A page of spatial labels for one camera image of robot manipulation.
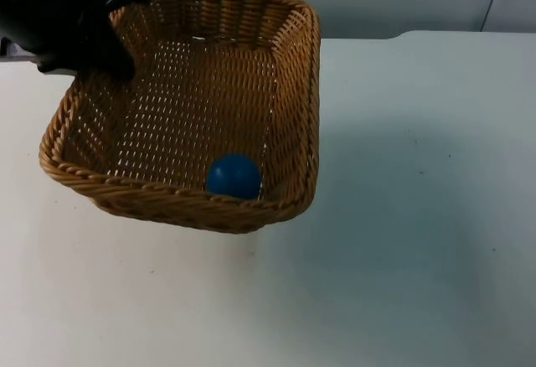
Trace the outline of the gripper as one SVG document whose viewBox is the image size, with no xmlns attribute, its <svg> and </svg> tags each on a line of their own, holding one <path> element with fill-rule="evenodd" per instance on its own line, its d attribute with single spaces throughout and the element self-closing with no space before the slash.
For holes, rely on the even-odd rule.
<svg viewBox="0 0 536 367">
<path fill-rule="evenodd" d="M 1 0 L 1 61 L 28 61 L 44 74 L 100 70 L 120 80 L 135 74 L 133 58 L 107 13 L 150 0 Z"/>
</svg>

